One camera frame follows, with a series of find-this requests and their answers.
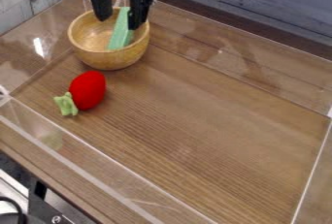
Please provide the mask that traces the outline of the green rectangular block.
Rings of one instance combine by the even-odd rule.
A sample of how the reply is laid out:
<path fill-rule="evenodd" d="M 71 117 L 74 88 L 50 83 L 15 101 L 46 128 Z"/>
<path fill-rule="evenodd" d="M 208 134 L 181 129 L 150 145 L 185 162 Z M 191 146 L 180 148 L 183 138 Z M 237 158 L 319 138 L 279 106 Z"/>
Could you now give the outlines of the green rectangular block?
<path fill-rule="evenodd" d="M 129 7 L 122 7 L 120 9 L 118 18 L 108 44 L 109 49 L 125 48 L 132 43 L 134 31 L 129 29 L 129 13 Z"/>

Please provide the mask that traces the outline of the brown wooden bowl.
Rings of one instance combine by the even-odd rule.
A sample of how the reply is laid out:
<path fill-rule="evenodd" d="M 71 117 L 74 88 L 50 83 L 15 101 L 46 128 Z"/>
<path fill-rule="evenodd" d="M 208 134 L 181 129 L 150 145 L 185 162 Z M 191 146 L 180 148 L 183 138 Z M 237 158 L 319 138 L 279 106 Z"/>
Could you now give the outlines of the brown wooden bowl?
<path fill-rule="evenodd" d="M 120 7 L 106 21 L 100 21 L 94 11 L 82 14 L 69 25 L 67 37 L 78 59 L 98 70 L 120 70 L 136 64 L 149 45 L 149 21 L 134 31 L 132 43 L 125 48 L 109 49 L 108 43 L 118 18 Z"/>

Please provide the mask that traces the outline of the red plush strawberry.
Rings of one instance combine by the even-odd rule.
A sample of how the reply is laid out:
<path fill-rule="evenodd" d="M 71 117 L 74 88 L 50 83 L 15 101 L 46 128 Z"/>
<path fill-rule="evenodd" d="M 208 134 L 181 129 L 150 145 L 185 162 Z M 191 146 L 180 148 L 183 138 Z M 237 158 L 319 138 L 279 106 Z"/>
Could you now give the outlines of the red plush strawberry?
<path fill-rule="evenodd" d="M 63 96 L 54 98 L 63 116 L 78 115 L 81 111 L 94 108 L 104 100 L 106 92 L 105 75 L 88 71 L 73 81 Z"/>

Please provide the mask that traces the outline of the clear acrylic tray wall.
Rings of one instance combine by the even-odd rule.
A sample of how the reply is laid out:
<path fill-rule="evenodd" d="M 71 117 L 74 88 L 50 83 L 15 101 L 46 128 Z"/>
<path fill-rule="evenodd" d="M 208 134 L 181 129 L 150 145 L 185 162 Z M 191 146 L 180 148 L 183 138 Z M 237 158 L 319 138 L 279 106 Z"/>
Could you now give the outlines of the clear acrylic tray wall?
<path fill-rule="evenodd" d="M 168 4 L 104 102 L 54 99 L 86 71 L 62 0 L 0 37 L 0 151 L 104 224 L 294 224 L 329 139 L 332 61 Z"/>

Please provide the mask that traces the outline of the black table leg bracket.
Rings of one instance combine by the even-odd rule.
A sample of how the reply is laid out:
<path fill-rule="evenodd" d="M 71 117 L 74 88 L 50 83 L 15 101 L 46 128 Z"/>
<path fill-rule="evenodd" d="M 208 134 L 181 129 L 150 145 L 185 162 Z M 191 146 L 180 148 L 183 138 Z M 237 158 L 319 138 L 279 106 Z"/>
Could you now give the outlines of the black table leg bracket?
<path fill-rule="evenodd" d="M 35 216 L 42 224 L 74 224 L 71 220 L 47 202 L 47 186 L 34 178 L 29 187 L 29 214 Z"/>

